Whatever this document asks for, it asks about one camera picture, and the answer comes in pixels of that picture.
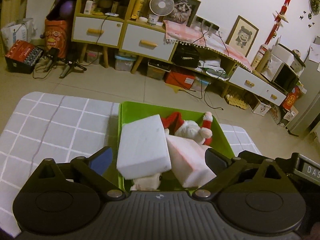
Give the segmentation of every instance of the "white drawer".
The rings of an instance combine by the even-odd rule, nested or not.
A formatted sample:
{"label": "white drawer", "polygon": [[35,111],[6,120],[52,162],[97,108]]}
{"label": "white drawer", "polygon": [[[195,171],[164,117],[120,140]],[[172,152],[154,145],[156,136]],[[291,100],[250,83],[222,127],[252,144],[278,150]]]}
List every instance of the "white drawer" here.
{"label": "white drawer", "polygon": [[123,50],[164,60],[169,60],[173,47],[174,43],[166,43],[165,33],[132,24],[127,27],[122,45]]}
{"label": "white drawer", "polygon": [[286,96],[281,93],[279,90],[275,89],[273,86],[266,83],[265,88],[262,90],[261,97],[265,98],[266,100],[274,103],[275,105],[279,106],[286,98]]}
{"label": "white drawer", "polygon": [[[103,22],[103,19],[76,17],[72,38],[79,41],[97,42],[102,25],[103,34],[99,38],[98,43],[118,46],[122,24],[121,22],[110,20]],[[89,29],[96,30],[97,33],[89,33]]]}
{"label": "white drawer", "polygon": [[237,67],[236,71],[231,76],[230,83],[244,88],[256,95],[260,95],[265,88],[266,83],[241,67]]}

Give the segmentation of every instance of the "round black disc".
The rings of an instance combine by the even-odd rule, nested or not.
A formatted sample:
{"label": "round black disc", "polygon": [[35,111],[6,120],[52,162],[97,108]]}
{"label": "round black disc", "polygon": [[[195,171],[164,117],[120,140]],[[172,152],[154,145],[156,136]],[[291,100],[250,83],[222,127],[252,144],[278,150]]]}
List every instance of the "round black disc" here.
{"label": "round black disc", "polygon": [[99,212],[100,199],[91,188],[74,182],[37,185],[41,192],[20,192],[13,202],[19,226],[38,234],[64,234],[88,224]]}
{"label": "round black disc", "polygon": [[217,206],[228,222],[260,235],[292,231],[306,212],[305,201],[298,192],[275,192],[274,187],[253,181],[222,191]]}

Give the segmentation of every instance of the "red and white plush toy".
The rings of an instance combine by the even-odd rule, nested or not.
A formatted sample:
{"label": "red and white plush toy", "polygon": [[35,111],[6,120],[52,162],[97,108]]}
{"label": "red and white plush toy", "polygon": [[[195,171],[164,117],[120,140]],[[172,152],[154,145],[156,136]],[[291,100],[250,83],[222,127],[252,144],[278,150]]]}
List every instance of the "red and white plush toy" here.
{"label": "red and white plush toy", "polygon": [[212,141],[212,113],[206,112],[200,127],[195,121],[182,119],[180,112],[175,112],[167,118],[161,118],[164,129],[171,127],[175,136],[194,140],[199,145],[210,145]]}

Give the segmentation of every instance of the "gray refrigerator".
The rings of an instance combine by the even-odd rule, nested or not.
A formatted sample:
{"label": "gray refrigerator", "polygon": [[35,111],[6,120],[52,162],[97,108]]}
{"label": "gray refrigerator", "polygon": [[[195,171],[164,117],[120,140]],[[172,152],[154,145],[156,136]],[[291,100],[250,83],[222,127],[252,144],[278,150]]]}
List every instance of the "gray refrigerator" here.
{"label": "gray refrigerator", "polygon": [[[320,45],[320,37],[316,38],[315,44]],[[294,135],[302,135],[311,123],[320,114],[320,72],[319,63],[309,60],[305,61],[306,68],[300,76],[300,81],[307,93],[294,103],[299,111],[297,116],[289,122],[287,129]]]}

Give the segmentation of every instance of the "orange trash can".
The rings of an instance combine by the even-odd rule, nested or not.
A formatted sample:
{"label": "orange trash can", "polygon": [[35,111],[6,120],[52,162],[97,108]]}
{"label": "orange trash can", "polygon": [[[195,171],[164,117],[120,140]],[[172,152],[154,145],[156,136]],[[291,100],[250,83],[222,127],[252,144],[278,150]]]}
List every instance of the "orange trash can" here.
{"label": "orange trash can", "polygon": [[60,50],[58,57],[65,58],[70,40],[69,21],[49,21],[45,20],[45,50],[48,52],[52,47]]}

